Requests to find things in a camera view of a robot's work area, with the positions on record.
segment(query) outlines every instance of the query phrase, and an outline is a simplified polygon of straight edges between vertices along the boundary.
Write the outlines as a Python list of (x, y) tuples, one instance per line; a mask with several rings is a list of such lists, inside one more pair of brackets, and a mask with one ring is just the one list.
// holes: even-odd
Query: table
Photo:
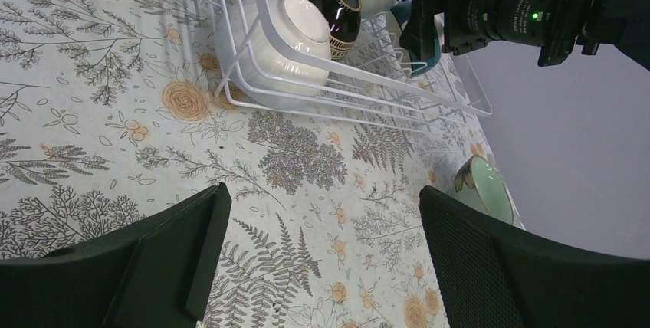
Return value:
[(479, 122), (424, 135), (212, 99), (206, 5), (2, 0), (0, 257), (225, 182), (234, 204), (204, 326), (448, 326), (418, 193), (448, 188), (472, 153), (494, 163)]

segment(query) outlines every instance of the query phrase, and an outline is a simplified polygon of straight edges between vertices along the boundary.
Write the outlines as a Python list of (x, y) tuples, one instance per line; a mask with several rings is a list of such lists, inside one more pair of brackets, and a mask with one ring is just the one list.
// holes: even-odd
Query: dish rack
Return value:
[[(396, 33), (387, 28), (387, 12), (363, 21), (354, 47), (342, 61), (337, 62), (295, 51), (277, 33), (269, 14), (268, 1), (255, 1), (259, 10), (258, 17), (246, 20), (241, 0), (209, 0), (213, 27), (219, 22), (219, 17), (228, 17), (228, 11), (241, 12), (244, 25), (230, 25), (229, 29), (243, 28), (248, 31), (247, 37), (239, 46), (235, 45), (232, 33), (229, 41), (215, 41), (215, 45), (229, 43), (233, 51), (237, 51), (231, 66), (222, 67), (223, 78), (216, 87), (215, 96), (224, 91), (228, 101), (234, 105), (277, 111), (258, 103), (236, 100), (230, 90), (232, 82), (229, 78), (232, 74), (238, 74), (238, 81), (247, 85), (248, 89), (254, 89), (241, 78), (238, 59), (248, 49), (251, 59), (255, 60), (248, 37), (254, 29), (262, 28), (271, 45), (285, 57), (330, 72), (326, 85), (316, 87), (321, 91), (316, 97), (256, 90), (275, 97), (305, 101), (305, 106), (300, 111), (282, 112), (421, 133), (430, 132), (432, 126), (452, 130), (457, 125), (466, 124), (468, 114), (491, 114), (485, 92), (465, 56), (443, 55), (436, 67), (426, 74), (411, 78), (411, 73), (424, 67), (424, 64), (410, 64), (403, 60), (408, 56), (408, 51), (398, 47)], [(228, 10), (230, 5), (238, 5), (238, 8)], [(272, 80), (315, 87), (302, 81), (261, 73)]]

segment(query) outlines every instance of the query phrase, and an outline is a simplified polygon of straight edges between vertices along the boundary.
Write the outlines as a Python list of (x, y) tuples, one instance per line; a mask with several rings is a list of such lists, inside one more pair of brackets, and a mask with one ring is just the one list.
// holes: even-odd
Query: floral pattern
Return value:
[[(234, 207), (199, 326), (448, 326), (418, 193), (452, 188), (473, 154), (494, 163), (478, 121), (459, 113), (467, 125), (424, 134), (233, 105), (215, 95), (208, 5), (2, 0), (0, 258), (40, 257), (225, 182)], [(443, 72), (464, 97), (447, 58), (431, 78)]]

